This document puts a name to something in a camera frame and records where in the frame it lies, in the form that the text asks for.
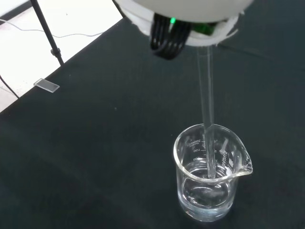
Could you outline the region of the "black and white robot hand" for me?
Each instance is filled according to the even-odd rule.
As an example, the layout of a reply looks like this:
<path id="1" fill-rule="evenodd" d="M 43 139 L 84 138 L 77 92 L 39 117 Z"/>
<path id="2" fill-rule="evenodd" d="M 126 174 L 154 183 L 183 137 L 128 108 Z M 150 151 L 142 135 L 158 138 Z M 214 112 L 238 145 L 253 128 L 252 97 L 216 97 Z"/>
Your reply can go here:
<path id="1" fill-rule="evenodd" d="M 252 0 L 118 0 L 123 14 L 150 38 L 153 54 L 176 58 L 187 46 L 208 47 L 233 36 Z"/>

